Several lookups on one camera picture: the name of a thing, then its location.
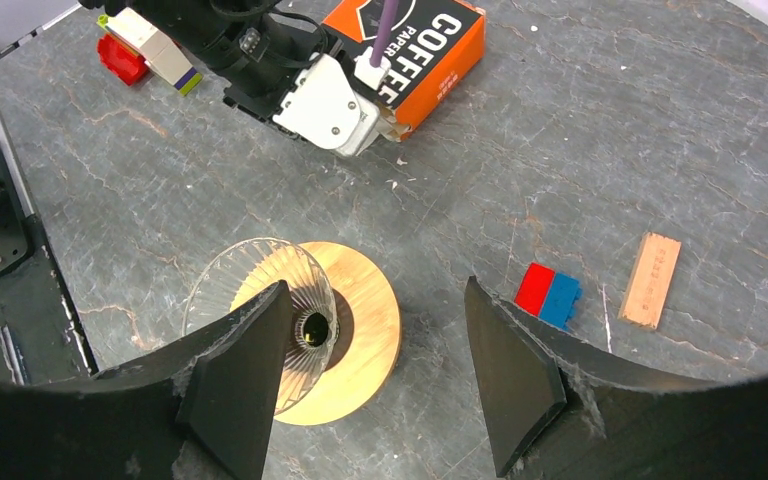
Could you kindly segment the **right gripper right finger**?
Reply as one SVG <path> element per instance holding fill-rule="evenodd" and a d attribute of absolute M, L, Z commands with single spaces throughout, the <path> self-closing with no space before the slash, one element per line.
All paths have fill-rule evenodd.
<path fill-rule="evenodd" d="M 500 479 L 768 479 L 768 374 L 722 383 L 601 350 L 470 277 L 472 363 Z"/>

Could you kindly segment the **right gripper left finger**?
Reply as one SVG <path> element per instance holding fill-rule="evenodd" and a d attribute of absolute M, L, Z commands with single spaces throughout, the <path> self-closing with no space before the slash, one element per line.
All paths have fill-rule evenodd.
<path fill-rule="evenodd" d="M 0 479 L 258 479 L 268 323 L 230 314 L 88 379 L 0 383 Z"/>

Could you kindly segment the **clear glass dripper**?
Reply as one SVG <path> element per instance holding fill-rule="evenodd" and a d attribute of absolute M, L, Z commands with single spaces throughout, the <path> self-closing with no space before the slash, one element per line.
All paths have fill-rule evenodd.
<path fill-rule="evenodd" d="M 330 337 L 311 348 L 301 337 L 304 317 L 319 312 Z M 271 237 L 239 241 L 203 268 L 185 302 L 180 333 L 193 334 L 224 317 L 258 315 L 268 323 L 267 350 L 275 389 L 274 414 L 286 413 L 319 382 L 333 355 L 339 322 L 336 299 L 324 267 L 299 244 Z"/>

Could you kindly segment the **coffee filter box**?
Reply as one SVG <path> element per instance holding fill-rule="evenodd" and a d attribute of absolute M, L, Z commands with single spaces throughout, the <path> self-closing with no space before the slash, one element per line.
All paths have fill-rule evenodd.
<path fill-rule="evenodd" d="M 399 1 L 374 102 L 390 141 L 408 138 L 482 59 L 486 11 L 467 1 Z"/>

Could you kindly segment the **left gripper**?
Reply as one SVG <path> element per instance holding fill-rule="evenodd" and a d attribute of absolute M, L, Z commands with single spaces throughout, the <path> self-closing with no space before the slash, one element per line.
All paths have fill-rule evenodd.
<path fill-rule="evenodd" d="M 110 16 L 133 9 L 174 40 L 198 72 L 204 66 L 227 81 L 226 105 L 291 136 L 298 135 L 270 117 L 293 89 L 296 76 L 312 65 L 313 53 L 337 59 L 339 52 L 336 38 L 322 26 L 312 31 L 292 26 L 292 21 L 305 21 L 306 16 L 282 11 L 275 1 L 84 1 L 81 5 Z"/>

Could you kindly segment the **wooden ring holder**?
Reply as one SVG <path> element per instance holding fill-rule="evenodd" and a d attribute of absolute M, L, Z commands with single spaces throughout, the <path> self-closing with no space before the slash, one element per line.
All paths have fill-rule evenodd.
<path fill-rule="evenodd" d="M 285 424 L 313 426 L 353 413 L 382 388 L 397 361 L 402 322 L 390 282 L 363 253 L 334 242 L 299 245 L 313 254 L 328 275 L 340 330 L 333 355 L 312 392 L 275 418 Z"/>

